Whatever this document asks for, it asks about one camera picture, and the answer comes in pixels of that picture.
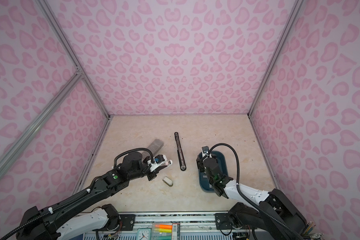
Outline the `black long stapler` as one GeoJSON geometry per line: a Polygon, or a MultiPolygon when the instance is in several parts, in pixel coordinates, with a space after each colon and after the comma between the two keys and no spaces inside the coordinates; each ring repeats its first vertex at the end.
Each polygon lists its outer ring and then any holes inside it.
{"type": "Polygon", "coordinates": [[[176,141],[176,145],[177,145],[177,153],[178,153],[178,158],[179,158],[180,169],[181,169],[181,171],[185,171],[187,169],[187,166],[186,166],[182,146],[180,143],[180,136],[179,136],[178,132],[175,132],[174,135],[175,135],[175,141],[176,141]]]}

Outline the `pink mini stapler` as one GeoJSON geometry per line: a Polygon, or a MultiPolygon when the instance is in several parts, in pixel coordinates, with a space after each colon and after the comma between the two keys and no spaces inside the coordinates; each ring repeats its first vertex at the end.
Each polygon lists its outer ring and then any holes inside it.
{"type": "Polygon", "coordinates": [[[168,160],[165,162],[165,165],[166,166],[171,166],[173,164],[173,161],[172,160],[168,160]]]}

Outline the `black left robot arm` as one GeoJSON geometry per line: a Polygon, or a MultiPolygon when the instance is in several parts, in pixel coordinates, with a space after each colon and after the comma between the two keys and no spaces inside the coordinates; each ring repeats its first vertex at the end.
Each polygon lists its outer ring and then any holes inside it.
{"type": "Polygon", "coordinates": [[[91,184],[59,203],[38,210],[28,209],[18,227],[2,238],[18,240],[56,240],[62,237],[64,224],[92,205],[105,200],[129,186],[130,181],[157,174],[173,164],[165,155],[154,156],[147,148],[136,148],[117,155],[113,168],[95,177],[91,184]]]}

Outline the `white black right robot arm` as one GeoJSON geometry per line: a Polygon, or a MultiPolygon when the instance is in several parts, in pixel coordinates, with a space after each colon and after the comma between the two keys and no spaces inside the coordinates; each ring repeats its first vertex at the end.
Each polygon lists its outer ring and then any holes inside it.
{"type": "Polygon", "coordinates": [[[281,190],[263,191],[240,184],[238,178],[221,170],[217,156],[207,146],[202,147],[197,166],[217,196],[237,201],[229,210],[232,228],[262,229],[275,240],[303,239],[307,220],[281,190]]]}

